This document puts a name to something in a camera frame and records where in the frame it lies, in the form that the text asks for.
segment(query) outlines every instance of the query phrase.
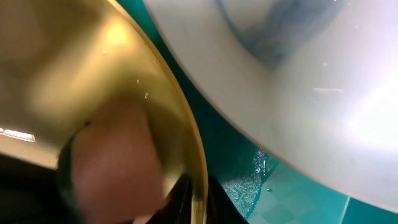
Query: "beige plate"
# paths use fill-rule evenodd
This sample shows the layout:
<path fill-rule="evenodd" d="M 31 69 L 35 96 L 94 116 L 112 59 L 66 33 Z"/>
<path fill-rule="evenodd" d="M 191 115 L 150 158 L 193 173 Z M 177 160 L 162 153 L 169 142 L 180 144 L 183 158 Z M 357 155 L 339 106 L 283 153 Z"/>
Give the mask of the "beige plate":
<path fill-rule="evenodd" d="M 5 0 L 0 14 L 0 152 L 54 169 L 85 118 L 116 92 L 133 90 L 148 110 L 165 195 L 189 173 L 192 223 L 205 223 L 207 170 L 195 120 L 127 12 L 113 0 Z"/>

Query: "white plate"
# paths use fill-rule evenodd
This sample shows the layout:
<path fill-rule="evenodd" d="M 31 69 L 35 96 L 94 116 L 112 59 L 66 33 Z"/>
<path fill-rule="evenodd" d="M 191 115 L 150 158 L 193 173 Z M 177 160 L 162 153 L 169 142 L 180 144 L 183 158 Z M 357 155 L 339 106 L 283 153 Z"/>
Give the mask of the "white plate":
<path fill-rule="evenodd" d="M 314 180 L 398 212 L 398 2 L 145 4 L 191 81 L 243 134 Z"/>

